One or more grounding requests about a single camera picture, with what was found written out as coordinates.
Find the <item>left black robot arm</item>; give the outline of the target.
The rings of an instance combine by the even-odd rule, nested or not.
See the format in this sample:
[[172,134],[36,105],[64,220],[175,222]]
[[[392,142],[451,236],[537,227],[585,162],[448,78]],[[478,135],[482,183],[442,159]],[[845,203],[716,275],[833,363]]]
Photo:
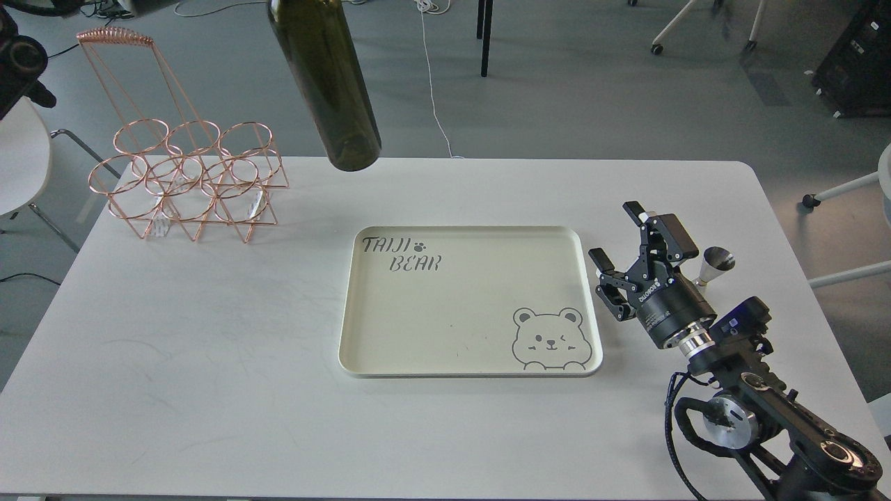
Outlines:
[[[19,32],[18,24],[7,7],[43,17],[64,17],[76,13],[86,4],[104,1],[2,1],[1,32],[1,117],[6,117],[22,98],[32,104],[51,109],[57,105],[56,95],[40,82],[51,55],[35,38]],[[152,47],[154,41],[124,26],[105,24],[77,35],[77,44],[134,45]]]

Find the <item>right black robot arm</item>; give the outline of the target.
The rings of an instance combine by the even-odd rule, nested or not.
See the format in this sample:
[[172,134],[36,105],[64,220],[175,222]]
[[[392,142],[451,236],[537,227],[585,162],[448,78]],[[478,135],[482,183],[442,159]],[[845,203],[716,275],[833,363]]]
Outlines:
[[877,456],[798,403],[764,362],[773,351],[767,305],[750,297],[718,318],[682,275],[681,263],[699,250],[677,216],[623,207],[640,231],[639,256],[618,271],[592,248],[596,292],[617,320],[636,318],[659,349],[678,347],[688,361],[665,400],[666,447],[682,482],[690,485],[675,427],[694,447],[734,459],[766,500],[885,499]]

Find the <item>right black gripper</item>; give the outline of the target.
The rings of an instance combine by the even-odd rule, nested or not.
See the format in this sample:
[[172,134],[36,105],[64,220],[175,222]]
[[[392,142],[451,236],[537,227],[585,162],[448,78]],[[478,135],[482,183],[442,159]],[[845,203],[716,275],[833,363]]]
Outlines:
[[[615,270],[602,248],[590,248],[589,257],[599,272],[596,292],[618,321],[636,318],[659,349],[680,345],[697,328],[707,328],[716,312],[696,287],[672,269],[700,250],[675,214],[646,212],[639,202],[624,202],[623,209],[640,231],[640,257],[627,271]],[[640,260],[649,272],[639,272]]]

